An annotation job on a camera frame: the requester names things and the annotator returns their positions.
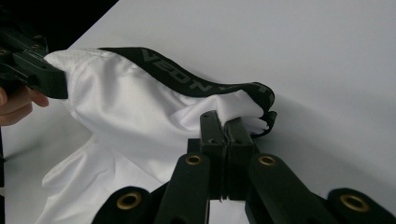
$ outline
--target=white table surface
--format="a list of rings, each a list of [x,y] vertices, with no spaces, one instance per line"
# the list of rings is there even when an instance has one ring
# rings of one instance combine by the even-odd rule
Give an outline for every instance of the white table surface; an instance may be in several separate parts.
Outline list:
[[[352,188],[396,215],[395,43],[390,0],[120,0],[71,48],[146,47],[215,82],[269,86],[278,117],[261,151],[322,197]],[[57,100],[2,132],[7,224],[34,223],[43,176],[91,133]]]

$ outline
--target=black strap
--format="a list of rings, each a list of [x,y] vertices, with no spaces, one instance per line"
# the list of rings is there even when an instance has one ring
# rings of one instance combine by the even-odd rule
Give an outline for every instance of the black strap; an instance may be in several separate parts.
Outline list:
[[[207,97],[214,94],[225,94],[235,91],[245,91],[253,101],[259,105],[265,120],[270,129],[261,134],[253,135],[258,137],[269,133],[276,119],[276,112],[269,111],[275,100],[274,92],[267,86],[259,82],[243,84],[219,84],[204,80],[193,75],[182,68],[177,63],[164,57],[160,53],[146,48],[101,48],[102,50],[117,53],[131,62],[137,64],[148,72],[163,85],[180,94],[190,97]]]

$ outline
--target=human hand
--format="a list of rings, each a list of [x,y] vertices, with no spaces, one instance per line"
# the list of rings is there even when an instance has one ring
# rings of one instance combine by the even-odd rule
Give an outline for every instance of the human hand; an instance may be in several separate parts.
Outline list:
[[[41,107],[49,105],[49,99],[39,91],[20,87],[10,95],[0,87],[0,126],[8,126],[25,118],[33,110],[32,102]]]

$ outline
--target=black object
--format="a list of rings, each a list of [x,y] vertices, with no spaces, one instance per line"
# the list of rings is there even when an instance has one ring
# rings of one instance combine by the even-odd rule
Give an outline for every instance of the black object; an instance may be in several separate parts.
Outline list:
[[[224,126],[216,111],[204,113],[201,138],[189,140],[168,183],[142,196],[133,187],[116,191],[92,224],[206,224],[210,200],[225,198],[245,201],[252,224],[396,224],[390,212],[354,189],[320,198],[280,158],[260,153],[241,119]]]
[[[7,94],[25,85],[50,98],[67,99],[64,72],[44,60],[46,38],[3,7],[0,22],[0,86]]]

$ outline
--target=white fabric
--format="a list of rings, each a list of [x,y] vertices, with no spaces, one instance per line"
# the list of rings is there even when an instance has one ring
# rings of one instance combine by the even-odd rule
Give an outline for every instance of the white fabric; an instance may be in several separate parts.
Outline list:
[[[199,137],[206,111],[217,110],[222,124],[241,117],[252,132],[267,127],[258,119],[262,109],[244,91],[186,97],[99,49],[62,50],[45,59],[66,72],[64,104],[93,137],[44,177],[49,197],[37,224],[90,223],[115,190],[158,188],[186,153],[188,139]]]

